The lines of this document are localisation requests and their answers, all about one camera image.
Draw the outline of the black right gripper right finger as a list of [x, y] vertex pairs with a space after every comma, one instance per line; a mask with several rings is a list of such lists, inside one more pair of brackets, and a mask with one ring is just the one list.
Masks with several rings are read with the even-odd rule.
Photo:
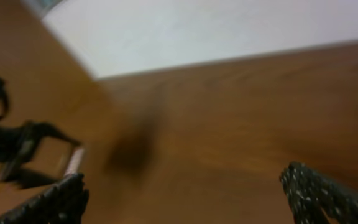
[[358, 223], [358, 191], [299, 162], [291, 162], [279, 181], [296, 224]]

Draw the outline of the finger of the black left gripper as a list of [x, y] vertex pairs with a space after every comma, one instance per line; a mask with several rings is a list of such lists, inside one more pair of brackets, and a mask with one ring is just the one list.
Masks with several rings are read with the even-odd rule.
[[51, 185], [62, 177], [53, 177], [32, 169], [3, 167], [0, 171], [0, 182], [12, 182], [20, 189], [29, 189], [34, 187], [41, 187], [44, 185]]
[[69, 142], [70, 144], [74, 146], [80, 146], [81, 142], [69, 137], [65, 133], [63, 133], [61, 130], [59, 130], [56, 126], [54, 126], [52, 123], [47, 122], [41, 122], [41, 123], [35, 123], [34, 124], [34, 131], [37, 133], [39, 138], [43, 137], [51, 137], [56, 138], [62, 141]]

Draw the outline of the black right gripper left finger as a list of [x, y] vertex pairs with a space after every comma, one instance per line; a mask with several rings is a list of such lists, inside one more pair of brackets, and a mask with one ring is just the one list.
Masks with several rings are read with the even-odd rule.
[[90, 198], [82, 173], [73, 173], [0, 215], [0, 224], [81, 224]]

